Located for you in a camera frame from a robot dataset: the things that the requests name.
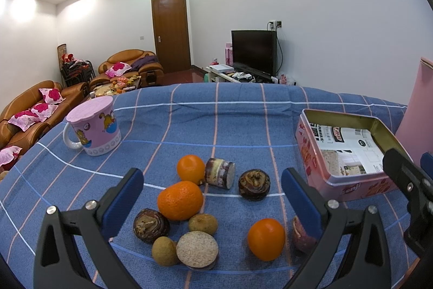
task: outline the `door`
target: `door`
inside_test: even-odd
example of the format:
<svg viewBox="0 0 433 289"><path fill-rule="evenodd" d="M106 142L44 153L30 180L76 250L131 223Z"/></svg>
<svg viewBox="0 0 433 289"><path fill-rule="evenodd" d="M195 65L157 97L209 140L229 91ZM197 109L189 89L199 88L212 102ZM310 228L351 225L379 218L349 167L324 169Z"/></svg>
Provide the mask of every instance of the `door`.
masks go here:
<svg viewBox="0 0 433 289"><path fill-rule="evenodd" d="M152 0L153 31L165 73L188 70L191 56L186 0Z"/></svg>

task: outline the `orange fruit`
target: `orange fruit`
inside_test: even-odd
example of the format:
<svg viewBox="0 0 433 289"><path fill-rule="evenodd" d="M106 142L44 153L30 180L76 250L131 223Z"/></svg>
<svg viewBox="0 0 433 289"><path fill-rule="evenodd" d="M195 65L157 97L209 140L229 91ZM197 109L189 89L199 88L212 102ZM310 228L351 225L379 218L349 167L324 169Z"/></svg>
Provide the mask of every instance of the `orange fruit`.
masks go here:
<svg viewBox="0 0 433 289"><path fill-rule="evenodd" d="M179 159L177 170L181 180L192 181L194 184L202 185L204 182L204 162L195 155L183 156Z"/></svg>
<svg viewBox="0 0 433 289"><path fill-rule="evenodd" d="M162 190L157 199L159 211L170 220L187 220L200 211L203 194L191 181L180 181Z"/></svg>
<svg viewBox="0 0 433 289"><path fill-rule="evenodd" d="M262 261L272 261L283 251L286 235L280 222L265 218L253 224L247 240L253 254Z"/></svg>

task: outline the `television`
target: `television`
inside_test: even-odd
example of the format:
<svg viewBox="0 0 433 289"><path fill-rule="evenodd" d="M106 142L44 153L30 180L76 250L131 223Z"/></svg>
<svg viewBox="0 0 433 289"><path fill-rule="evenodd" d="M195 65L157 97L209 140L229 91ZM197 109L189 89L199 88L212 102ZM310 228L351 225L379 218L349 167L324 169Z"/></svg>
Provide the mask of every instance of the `television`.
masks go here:
<svg viewBox="0 0 433 289"><path fill-rule="evenodd" d="M251 74L277 74L277 33L266 30L232 31L233 67Z"/></svg>

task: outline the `pink mug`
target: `pink mug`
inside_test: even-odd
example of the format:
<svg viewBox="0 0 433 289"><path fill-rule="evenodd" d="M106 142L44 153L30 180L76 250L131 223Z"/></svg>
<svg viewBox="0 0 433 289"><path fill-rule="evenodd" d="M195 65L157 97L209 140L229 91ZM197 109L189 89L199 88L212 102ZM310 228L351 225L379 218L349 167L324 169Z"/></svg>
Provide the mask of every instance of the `pink mug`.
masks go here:
<svg viewBox="0 0 433 289"><path fill-rule="evenodd" d="M103 96L86 101L66 116L63 141L72 149L84 148L90 156L99 156L113 150L120 142L121 134L113 111L113 98ZM68 137L72 126L80 142Z"/></svg>

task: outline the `white wall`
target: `white wall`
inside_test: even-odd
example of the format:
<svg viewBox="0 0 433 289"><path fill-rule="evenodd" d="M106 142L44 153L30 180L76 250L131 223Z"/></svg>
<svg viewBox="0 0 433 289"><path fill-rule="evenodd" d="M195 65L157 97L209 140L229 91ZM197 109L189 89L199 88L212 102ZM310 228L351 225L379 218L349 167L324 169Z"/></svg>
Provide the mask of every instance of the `white wall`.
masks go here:
<svg viewBox="0 0 433 289"><path fill-rule="evenodd" d="M187 0L190 34L191 20ZM69 0L57 6L58 43L98 66L125 49L155 52L151 0Z"/></svg>
<svg viewBox="0 0 433 289"><path fill-rule="evenodd" d="M0 62L0 111L38 82L61 80L55 5L38 0L0 0Z"/></svg>
<svg viewBox="0 0 433 289"><path fill-rule="evenodd" d="M231 30L282 20L281 72L302 86L407 103L421 56L433 59L427 0L190 0L194 62L224 61Z"/></svg>

